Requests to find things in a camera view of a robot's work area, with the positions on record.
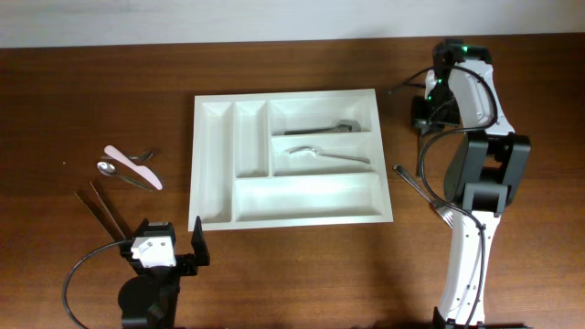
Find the steel spoon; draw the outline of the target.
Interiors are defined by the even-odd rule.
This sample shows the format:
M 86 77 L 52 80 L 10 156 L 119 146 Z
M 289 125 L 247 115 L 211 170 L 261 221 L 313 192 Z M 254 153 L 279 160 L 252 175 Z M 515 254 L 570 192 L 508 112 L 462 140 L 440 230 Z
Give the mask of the steel spoon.
M 356 133 L 361 131 L 361 125 L 357 121 L 353 120 L 341 120 L 333 126 L 302 129 L 302 130 L 291 130 L 286 131 L 284 135 L 299 135 L 299 134 L 313 134 L 313 133 Z
M 416 162 L 416 172 L 415 175 L 420 178 L 420 159 L 422 150 L 424 148 L 424 133 L 422 130 L 418 130 L 417 134 L 417 162 Z

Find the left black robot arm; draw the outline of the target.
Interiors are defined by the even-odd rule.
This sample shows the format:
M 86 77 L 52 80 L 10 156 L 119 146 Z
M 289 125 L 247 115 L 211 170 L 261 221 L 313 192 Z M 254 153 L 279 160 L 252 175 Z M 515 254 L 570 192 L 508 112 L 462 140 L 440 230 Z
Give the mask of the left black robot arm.
M 175 326 L 180 281 L 196 276 L 210 264 L 202 223 L 198 218 L 191 236 L 193 251 L 175 253 L 176 234 L 170 222 L 144 220 L 120 246 L 120 255 L 136 273 L 119 290 L 118 304 L 124 328 Z

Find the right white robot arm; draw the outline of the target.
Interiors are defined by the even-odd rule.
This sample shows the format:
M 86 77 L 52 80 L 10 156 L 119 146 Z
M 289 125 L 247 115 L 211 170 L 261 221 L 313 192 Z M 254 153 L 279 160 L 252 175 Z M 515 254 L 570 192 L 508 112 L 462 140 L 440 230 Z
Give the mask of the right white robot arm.
M 411 104 L 419 135 L 417 174 L 440 138 L 459 133 L 462 141 L 446 171 L 443 208 L 452 229 L 447 281 L 433 310 L 435 328 L 485 328 L 484 286 L 494 234 L 519 188 L 531 143 L 515 132 L 496 96 L 489 50 L 447 38 L 432 51 L 424 69 L 425 92 Z

